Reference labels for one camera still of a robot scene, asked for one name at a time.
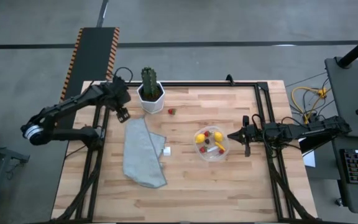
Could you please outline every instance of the yellow and black striped tape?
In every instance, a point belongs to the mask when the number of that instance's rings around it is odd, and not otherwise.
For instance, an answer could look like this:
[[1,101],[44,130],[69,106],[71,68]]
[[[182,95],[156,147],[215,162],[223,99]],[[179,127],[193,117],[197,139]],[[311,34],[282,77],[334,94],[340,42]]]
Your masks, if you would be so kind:
[[77,55],[77,49],[78,49],[78,45],[80,44],[82,30],[83,30],[83,28],[81,28],[80,31],[78,32],[77,41],[75,42],[75,45],[74,45],[74,51],[73,51],[73,55],[71,56],[70,66],[68,66],[65,84],[63,85],[62,94],[60,95],[60,103],[65,100],[68,81],[70,80],[71,71],[73,70],[74,59],[75,59],[75,56]]
[[109,81],[111,81],[112,79],[112,69],[114,67],[114,61],[116,60],[118,37],[119,37],[119,28],[116,27],[114,28],[114,35],[112,37],[109,62],[107,65],[107,72],[106,72],[106,79]]

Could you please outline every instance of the red fruit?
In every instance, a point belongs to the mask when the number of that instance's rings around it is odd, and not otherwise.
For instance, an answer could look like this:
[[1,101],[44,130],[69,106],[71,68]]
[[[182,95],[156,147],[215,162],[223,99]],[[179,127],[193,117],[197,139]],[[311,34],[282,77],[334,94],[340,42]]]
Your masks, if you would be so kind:
[[177,112],[176,109],[169,109],[168,110],[168,114],[175,115],[176,112]]

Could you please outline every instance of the yellow cable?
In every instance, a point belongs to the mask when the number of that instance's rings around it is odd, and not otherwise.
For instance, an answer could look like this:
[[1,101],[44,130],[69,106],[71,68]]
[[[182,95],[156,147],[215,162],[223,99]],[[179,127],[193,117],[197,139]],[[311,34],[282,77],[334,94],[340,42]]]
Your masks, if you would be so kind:
[[292,91],[291,91],[291,98],[292,98],[292,102],[293,104],[298,108],[299,111],[301,111],[303,113],[303,110],[299,107],[298,103],[296,103],[295,101],[295,97],[293,96],[294,92],[296,90],[299,90],[299,89],[303,89],[303,90],[309,90],[309,91],[313,91],[313,92],[318,92],[318,90],[315,90],[315,89],[312,89],[312,88],[309,88],[309,87],[305,87],[305,86],[299,86],[299,87],[296,87],[294,88]]
[[[327,93],[328,93],[329,91],[331,91],[331,88],[329,88],[327,91],[325,91],[324,95],[327,95]],[[316,107],[317,102],[318,102],[320,99],[321,99],[321,97],[319,96],[319,98],[316,100],[316,102],[315,102],[315,103],[313,104],[313,106],[311,107],[311,110],[310,110],[309,114],[305,117],[305,124],[309,123],[308,120],[309,120],[311,114],[313,113],[313,110],[314,110],[314,108]]]

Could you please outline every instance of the cactus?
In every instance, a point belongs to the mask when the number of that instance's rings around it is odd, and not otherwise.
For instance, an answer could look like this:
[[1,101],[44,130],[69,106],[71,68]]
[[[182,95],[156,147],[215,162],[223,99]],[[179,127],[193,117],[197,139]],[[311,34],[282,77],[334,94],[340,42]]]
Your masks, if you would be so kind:
[[160,89],[157,85],[157,76],[154,69],[145,67],[142,69],[143,97],[148,101],[155,101],[160,97]]

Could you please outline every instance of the white hexagonal pot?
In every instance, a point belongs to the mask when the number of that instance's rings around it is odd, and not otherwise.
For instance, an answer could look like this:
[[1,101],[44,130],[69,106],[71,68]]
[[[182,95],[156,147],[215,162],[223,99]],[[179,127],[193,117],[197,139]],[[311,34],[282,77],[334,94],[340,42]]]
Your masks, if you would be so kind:
[[162,109],[164,107],[165,91],[162,88],[162,85],[160,82],[157,82],[157,84],[160,86],[160,88],[162,90],[162,94],[161,94],[160,98],[155,102],[144,101],[142,99],[142,97],[140,96],[140,90],[143,88],[143,84],[137,89],[137,94],[139,95],[140,103],[142,104],[143,110],[145,110],[146,112],[148,112],[150,114],[158,113],[158,112],[162,111]]

